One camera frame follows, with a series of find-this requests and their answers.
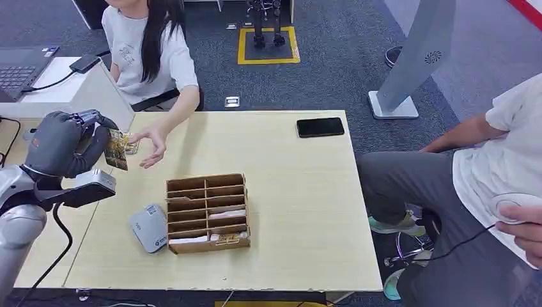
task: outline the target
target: laptop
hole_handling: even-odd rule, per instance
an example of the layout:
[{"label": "laptop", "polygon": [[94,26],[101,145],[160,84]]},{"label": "laptop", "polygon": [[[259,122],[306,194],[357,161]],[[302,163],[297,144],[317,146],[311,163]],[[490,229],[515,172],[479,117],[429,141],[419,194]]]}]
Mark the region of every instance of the laptop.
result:
[{"label": "laptop", "polygon": [[59,46],[0,48],[0,102],[16,102],[58,49]]}]

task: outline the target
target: man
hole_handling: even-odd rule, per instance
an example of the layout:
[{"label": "man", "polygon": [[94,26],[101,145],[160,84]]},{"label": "man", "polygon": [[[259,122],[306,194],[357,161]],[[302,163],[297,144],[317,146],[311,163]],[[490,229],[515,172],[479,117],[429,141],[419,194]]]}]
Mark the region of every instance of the man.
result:
[{"label": "man", "polygon": [[[453,157],[440,153],[483,141]],[[501,210],[530,222],[521,225],[498,223],[489,209],[504,193],[542,198],[542,74],[421,152],[369,153],[358,167],[373,231],[422,235],[405,203],[440,216],[433,258],[497,223],[445,258],[395,272],[385,283],[388,298],[402,298],[409,307],[511,306],[542,267],[542,203]]]}]

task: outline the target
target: cardboard compartment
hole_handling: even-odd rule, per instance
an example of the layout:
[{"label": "cardboard compartment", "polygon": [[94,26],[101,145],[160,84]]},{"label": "cardboard compartment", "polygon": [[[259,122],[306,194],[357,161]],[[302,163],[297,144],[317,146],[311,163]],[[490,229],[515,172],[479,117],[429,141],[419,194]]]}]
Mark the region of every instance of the cardboard compartment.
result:
[{"label": "cardboard compartment", "polygon": [[168,233],[167,239],[188,239],[188,238],[198,238],[202,236],[209,236],[209,233],[207,230],[189,230],[186,232],[176,232],[176,233]]},{"label": "cardboard compartment", "polygon": [[244,195],[244,185],[230,185],[227,187],[209,187],[207,189],[207,197],[227,196],[227,195]]},{"label": "cardboard compartment", "polygon": [[232,196],[216,196],[212,198],[207,198],[207,207],[228,207],[235,205],[244,205],[245,196],[244,195],[232,195]]},{"label": "cardboard compartment", "polygon": [[206,210],[188,210],[188,211],[174,211],[167,214],[167,222],[182,222],[182,221],[193,221],[197,219],[206,219]]},{"label": "cardboard compartment", "polygon": [[234,211],[234,210],[241,210],[246,209],[245,205],[233,205],[228,207],[216,207],[216,208],[208,208],[207,213],[208,214],[215,214],[215,213],[223,213],[226,211]]},{"label": "cardboard compartment", "polygon": [[242,174],[217,175],[208,177],[207,187],[226,187],[229,185],[245,184]]},{"label": "cardboard compartment", "polygon": [[166,198],[167,211],[183,211],[194,209],[205,209],[205,200],[189,200],[186,198]]},{"label": "cardboard compartment", "polygon": [[231,226],[231,225],[246,224],[246,223],[247,223],[246,216],[221,217],[217,219],[209,219],[208,227],[215,228],[215,227]]},{"label": "cardboard compartment", "polygon": [[189,230],[204,230],[207,229],[207,222],[205,219],[200,219],[197,221],[181,221],[173,222],[167,224],[167,232],[186,232]]},{"label": "cardboard compartment", "polygon": [[168,200],[168,199],[183,198],[183,197],[189,198],[190,200],[205,198],[205,189],[167,192],[166,199]]},{"label": "cardboard compartment", "polygon": [[[166,202],[167,245],[173,253],[250,246],[247,189],[242,174],[168,180]],[[242,216],[209,218],[210,214],[242,209],[246,210]]]},{"label": "cardboard compartment", "polygon": [[168,180],[166,182],[167,192],[204,189],[204,188],[205,188],[205,178],[203,177]]},{"label": "cardboard compartment", "polygon": [[248,231],[248,226],[246,224],[220,226],[211,228],[209,231],[212,235],[225,235],[229,233],[246,232]]}]

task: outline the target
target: black hair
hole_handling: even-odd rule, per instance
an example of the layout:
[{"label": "black hair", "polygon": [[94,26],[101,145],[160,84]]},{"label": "black hair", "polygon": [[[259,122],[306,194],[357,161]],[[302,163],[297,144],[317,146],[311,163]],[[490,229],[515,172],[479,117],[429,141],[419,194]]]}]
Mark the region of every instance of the black hair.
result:
[{"label": "black hair", "polygon": [[149,17],[141,42],[143,75],[141,82],[152,82],[160,71],[162,34],[169,24],[169,37],[181,27],[184,32],[184,10],[179,0],[147,0]]}]

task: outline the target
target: gray pillar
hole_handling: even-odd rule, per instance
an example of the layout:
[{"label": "gray pillar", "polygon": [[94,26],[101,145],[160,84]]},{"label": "gray pillar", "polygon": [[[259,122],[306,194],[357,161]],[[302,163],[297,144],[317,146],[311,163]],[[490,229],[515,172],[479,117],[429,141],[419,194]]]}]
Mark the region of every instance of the gray pillar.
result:
[{"label": "gray pillar", "polygon": [[456,0],[420,0],[401,55],[378,91],[369,92],[378,119],[417,118],[411,92],[449,56]]}]

